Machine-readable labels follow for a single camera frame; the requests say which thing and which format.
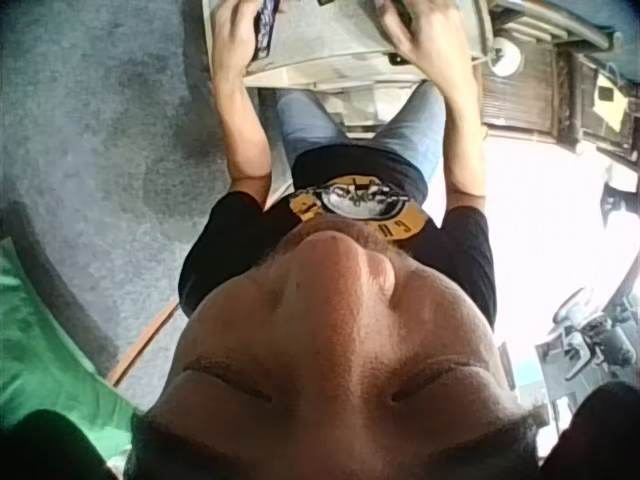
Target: man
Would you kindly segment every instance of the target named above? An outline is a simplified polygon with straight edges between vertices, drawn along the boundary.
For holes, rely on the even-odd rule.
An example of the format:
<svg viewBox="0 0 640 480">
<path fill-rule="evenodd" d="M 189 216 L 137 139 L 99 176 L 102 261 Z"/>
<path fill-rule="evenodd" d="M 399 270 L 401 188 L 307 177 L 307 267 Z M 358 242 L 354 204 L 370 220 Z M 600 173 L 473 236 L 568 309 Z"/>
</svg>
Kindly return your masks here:
<svg viewBox="0 0 640 480">
<path fill-rule="evenodd" d="M 231 187 L 184 264 L 190 323 L 136 422 L 130 476 L 534 475 L 535 427 L 491 335 L 478 92 L 454 2 L 407 0 L 410 30 L 380 4 L 430 83 L 371 142 L 351 143 L 311 94 L 277 93 L 296 192 L 267 211 L 270 148 L 242 81 L 261 3 L 216 15 Z M 443 145 L 438 228 L 420 205 Z"/>
</svg>

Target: green fabric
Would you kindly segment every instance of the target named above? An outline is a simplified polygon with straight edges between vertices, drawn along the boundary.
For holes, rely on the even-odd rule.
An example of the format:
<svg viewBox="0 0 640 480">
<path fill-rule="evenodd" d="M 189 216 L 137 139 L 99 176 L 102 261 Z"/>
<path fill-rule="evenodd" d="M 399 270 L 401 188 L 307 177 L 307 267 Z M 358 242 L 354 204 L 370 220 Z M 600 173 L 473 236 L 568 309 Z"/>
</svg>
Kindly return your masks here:
<svg viewBox="0 0 640 480">
<path fill-rule="evenodd" d="M 105 460 L 131 443 L 134 408 L 96 373 L 27 280 L 10 239 L 0 242 L 0 422 L 65 415 Z"/>
</svg>

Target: hand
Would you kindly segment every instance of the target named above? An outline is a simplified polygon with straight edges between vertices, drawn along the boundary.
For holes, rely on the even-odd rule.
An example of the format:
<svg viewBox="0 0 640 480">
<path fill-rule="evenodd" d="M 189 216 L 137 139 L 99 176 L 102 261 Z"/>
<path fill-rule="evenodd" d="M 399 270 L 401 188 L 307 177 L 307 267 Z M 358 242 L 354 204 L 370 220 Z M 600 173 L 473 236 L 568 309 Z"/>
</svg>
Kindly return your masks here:
<svg viewBox="0 0 640 480">
<path fill-rule="evenodd" d="M 215 21 L 214 86 L 242 81 L 256 49 L 254 18 L 262 4 L 263 0 L 222 0 Z"/>
<path fill-rule="evenodd" d="M 447 100 L 476 95 L 471 52 L 462 15 L 453 0 L 404 0 L 413 21 L 407 29 L 391 0 L 376 0 L 380 20 L 397 52 L 438 87 Z"/>
</svg>

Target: white floor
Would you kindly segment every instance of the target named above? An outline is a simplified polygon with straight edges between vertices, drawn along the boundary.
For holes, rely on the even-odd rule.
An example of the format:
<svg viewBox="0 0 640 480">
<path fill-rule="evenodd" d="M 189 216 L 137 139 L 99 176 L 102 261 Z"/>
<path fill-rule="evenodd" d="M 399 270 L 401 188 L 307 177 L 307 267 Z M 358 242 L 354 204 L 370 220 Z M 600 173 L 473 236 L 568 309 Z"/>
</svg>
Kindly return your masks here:
<svg viewBox="0 0 640 480">
<path fill-rule="evenodd" d="M 640 244 L 640 222 L 613 216 L 600 197 L 609 161 L 554 145 L 489 138 L 487 217 L 498 291 L 496 341 L 506 341 L 518 385 L 541 379 L 534 345 L 574 291 L 594 286 L 606 301 Z"/>
</svg>

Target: yellow graphic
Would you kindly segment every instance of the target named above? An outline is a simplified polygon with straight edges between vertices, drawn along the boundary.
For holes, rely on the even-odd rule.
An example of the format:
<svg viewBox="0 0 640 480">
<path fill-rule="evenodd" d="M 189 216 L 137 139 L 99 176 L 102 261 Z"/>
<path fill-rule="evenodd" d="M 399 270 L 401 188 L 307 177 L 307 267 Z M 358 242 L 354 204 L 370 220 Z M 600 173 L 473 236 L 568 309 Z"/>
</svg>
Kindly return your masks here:
<svg viewBox="0 0 640 480">
<path fill-rule="evenodd" d="M 289 208 L 303 222 L 334 213 L 363 221 L 389 241 L 406 240 L 420 232 L 429 217 L 407 195 L 376 177 L 349 175 L 327 185 L 294 193 Z"/>
</svg>

